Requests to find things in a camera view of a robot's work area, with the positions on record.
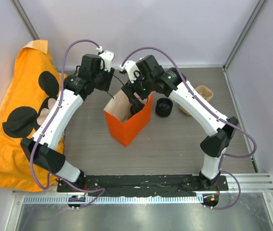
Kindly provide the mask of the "orange paper bag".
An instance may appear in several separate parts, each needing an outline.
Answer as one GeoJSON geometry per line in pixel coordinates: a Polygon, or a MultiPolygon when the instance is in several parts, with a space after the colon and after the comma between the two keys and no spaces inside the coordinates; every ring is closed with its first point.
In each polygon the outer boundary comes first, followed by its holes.
{"type": "Polygon", "coordinates": [[[151,119],[153,93],[140,102],[144,104],[143,109],[133,115],[130,112],[132,104],[126,94],[119,90],[104,108],[110,135],[125,147],[133,141],[151,119]]]}

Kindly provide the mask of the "brown pulp cup carrier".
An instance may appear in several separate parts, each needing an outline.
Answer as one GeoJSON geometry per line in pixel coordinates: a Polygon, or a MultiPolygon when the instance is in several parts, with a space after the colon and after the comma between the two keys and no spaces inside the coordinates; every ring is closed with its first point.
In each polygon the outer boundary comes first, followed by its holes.
{"type": "Polygon", "coordinates": [[[213,98],[214,94],[213,91],[210,90],[208,87],[204,85],[197,86],[195,90],[198,92],[200,96],[203,97],[203,99],[207,102],[210,102],[211,99],[213,98]]]}

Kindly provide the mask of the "black plastic cup lid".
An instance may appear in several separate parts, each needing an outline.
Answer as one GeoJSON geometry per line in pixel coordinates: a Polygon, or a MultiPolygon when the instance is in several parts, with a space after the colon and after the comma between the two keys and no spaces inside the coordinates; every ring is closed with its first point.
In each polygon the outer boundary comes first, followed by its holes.
{"type": "Polygon", "coordinates": [[[130,108],[131,115],[133,116],[133,115],[137,114],[138,112],[139,112],[139,109],[137,107],[135,107],[134,105],[132,105],[130,108]]]}

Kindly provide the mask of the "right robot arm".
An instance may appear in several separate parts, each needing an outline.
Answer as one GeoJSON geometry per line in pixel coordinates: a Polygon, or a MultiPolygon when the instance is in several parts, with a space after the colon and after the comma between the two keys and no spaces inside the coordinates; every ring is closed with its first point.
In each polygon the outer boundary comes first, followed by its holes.
{"type": "Polygon", "coordinates": [[[201,125],[207,136],[200,144],[205,156],[199,183],[205,190],[215,187],[221,174],[221,156],[230,144],[234,135],[233,126],[238,125],[238,120],[218,112],[202,98],[182,72],[175,67],[164,70],[153,55],[137,62],[125,61],[119,71],[129,77],[121,89],[131,103],[132,115],[144,108],[142,100],[157,92],[176,102],[201,125]]]}

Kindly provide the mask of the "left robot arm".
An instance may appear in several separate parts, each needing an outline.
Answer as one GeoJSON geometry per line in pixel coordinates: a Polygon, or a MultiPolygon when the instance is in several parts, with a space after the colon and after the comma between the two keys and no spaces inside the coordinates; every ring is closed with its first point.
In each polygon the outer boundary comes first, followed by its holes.
{"type": "Polygon", "coordinates": [[[65,179],[74,192],[84,189],[84,172],[70,164],[56,149],[67,124],[85,99],[95,89],[109,90],[115,71],[111,66],[114,56],[111,51],[98,55],[85,54],[77,75],[68,75],[64,79],[64,89],[42,125],[31,139],[21,140],[21,147],[31,167],[39,166],[65,179]]]}

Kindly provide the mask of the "orange cartoon mouse cloth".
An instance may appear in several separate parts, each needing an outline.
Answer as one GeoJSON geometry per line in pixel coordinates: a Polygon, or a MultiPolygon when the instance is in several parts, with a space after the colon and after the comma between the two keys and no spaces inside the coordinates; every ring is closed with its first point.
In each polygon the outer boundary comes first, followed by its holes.
{"type": "Polygon", "coordinates": [[[61,74],[47,40],[34,40],[18,53],[12,81],[0,105],[0,188],[39,192],[21,148],[44,122],[60,92],[61,74]]]}

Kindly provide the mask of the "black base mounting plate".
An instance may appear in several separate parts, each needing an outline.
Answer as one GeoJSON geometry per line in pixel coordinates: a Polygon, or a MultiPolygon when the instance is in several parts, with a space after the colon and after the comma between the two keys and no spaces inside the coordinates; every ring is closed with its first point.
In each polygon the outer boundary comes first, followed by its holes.
{"type": "Polygon", "coordinates": [[[180,197],[196,192],[229,190],[225,176],[204,186],[198,175],[87,175],[78,186],[87,191],[104,188],[103,197],[180,197]]]}

